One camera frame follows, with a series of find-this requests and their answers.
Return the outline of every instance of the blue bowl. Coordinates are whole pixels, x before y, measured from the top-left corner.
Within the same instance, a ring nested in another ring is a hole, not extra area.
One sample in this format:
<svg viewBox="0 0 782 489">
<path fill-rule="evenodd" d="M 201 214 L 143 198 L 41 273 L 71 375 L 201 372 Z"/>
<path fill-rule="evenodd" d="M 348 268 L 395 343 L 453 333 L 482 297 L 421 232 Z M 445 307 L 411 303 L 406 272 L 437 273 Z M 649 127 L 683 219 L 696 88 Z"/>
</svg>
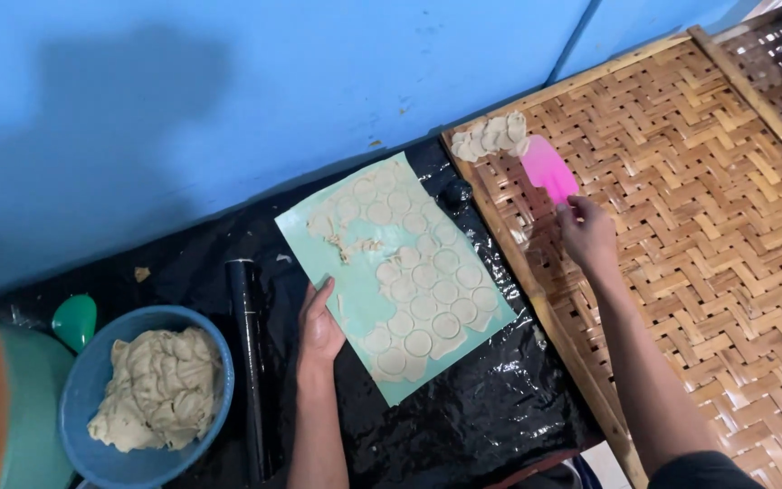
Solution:
<svg viewBox="0 0 782 489">
<path fill-rule="evenodd" d="M 189 326 L 198 326 L 211 336 L 223 363 L 215 382 L 222 384 L 219 412 L 204 439 L 192 440 L 178 451 L 147 448 L 121 453 L 114 445 L 90 438 L 86 426 L 98 412 L 104 387 L 113 377 L 110 349 L 114 340 L 132 341 L 145 331 L 183 331 Z M 110 489 L 150 489 L 180 475 L 207 450 L 228 416 L 233 394 L 231 351 L 208 318 L 180 306 L 144 307 L 104 326 L 77 356 L 59 401 L 59 437 L 71 464 L 89 482 Z"/>
</svg>

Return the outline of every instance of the pink scraper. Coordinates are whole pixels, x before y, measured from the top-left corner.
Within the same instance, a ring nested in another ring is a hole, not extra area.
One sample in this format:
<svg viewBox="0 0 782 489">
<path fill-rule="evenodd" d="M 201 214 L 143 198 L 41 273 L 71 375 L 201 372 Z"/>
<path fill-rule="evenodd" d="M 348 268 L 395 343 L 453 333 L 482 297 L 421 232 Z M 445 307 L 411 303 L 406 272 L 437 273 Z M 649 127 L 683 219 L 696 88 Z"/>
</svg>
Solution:
<svg viewBox="0 0 782 489">
<path fill-rule="evenodd" d="M 540 135 L 530 136 L 530 148 L 520 157 L 524 172 L 534 187 L 545 187 L 554 205 L 568 204 L 567 197 L 578 193 L 575 175 L 559 157 L 551 143 Z"/>
</svg>

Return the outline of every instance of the rolled dough sheet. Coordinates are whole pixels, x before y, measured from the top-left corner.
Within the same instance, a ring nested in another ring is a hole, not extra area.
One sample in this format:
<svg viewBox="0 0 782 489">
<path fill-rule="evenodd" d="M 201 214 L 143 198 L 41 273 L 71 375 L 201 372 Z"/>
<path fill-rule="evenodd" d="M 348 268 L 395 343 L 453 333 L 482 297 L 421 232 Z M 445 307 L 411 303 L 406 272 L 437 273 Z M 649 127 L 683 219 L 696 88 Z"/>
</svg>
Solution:
<svg viewBox="0 0 782 489">
<path fill-rule="evenodd" d="M 315 286 L 336 278 L 328 307 L 389 406 L 515 319 L 404 153 L 307 197 L 277 226 Z"/>
</svg>

